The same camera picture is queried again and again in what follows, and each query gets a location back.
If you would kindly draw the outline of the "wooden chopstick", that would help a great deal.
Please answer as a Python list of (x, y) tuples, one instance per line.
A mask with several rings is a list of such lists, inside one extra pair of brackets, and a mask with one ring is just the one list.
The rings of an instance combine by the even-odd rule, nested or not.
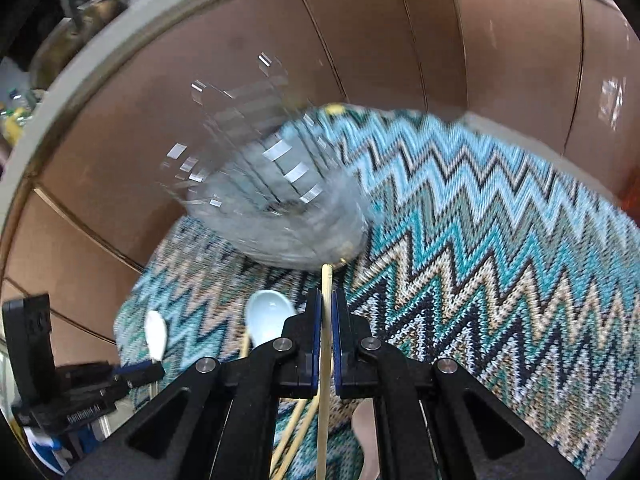
[(330, 397), (332, 378), (332, 290), (333, 266), (326, 263), (321, 268), (321, 338), (320, 376), (317, 428), (317, 469), (316, 479), (326, 478), (326, 456), (328, 456)]

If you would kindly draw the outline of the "pink ceramic spoon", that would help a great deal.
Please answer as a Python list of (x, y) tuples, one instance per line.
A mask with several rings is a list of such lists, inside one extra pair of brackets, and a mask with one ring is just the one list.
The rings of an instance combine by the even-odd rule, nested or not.
[(359, 480), (376, 480), (380, 474), (380, 462), (378, 461), (374, 405), (371, 399), (362, 400), (356, 407), (352, 414), (352, 431), (363, 452)]

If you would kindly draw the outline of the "white ceramic spoon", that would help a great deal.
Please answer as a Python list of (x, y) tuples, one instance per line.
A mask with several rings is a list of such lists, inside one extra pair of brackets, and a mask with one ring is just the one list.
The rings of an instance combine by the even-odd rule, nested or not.
[(150, 359), (160, 362), (163, 359), (167, 344), (167, 326), (164, 318), (155, 310), (146, 312), (144, 334)]
[(258, 290), (248, 298), (244, 310), (245, 326), (253, 347), (281, 336), (285, 321), (296, 315), (292, 302), (280, 292)]

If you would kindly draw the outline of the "zigzag patterned table cloth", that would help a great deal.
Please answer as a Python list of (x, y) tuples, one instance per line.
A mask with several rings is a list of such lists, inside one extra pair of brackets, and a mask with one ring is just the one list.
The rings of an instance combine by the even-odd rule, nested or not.
[[(639, 371), (639, 228), (513, 144), (416, 112), (311, 112), (372, 202), (366, 248), (334, 274), (349, 310), (410, 358), (451, 356), (583, 474)], [(168, 385), (201, 356), (239, 356), (248, 297), (304, 310), (317, 275), (260, 266), (184, 216), (114, 322), (122, 364), (163, 315)]]

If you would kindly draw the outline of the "bronze wok with lid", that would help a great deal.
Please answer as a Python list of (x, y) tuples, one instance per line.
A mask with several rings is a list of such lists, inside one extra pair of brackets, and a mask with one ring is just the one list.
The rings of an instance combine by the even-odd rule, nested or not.
[(29, 84), (46, 91), (72, 59), (115, 18), (130, 0), (60, 0), (65, 18), (43, 41), (29, 65)]

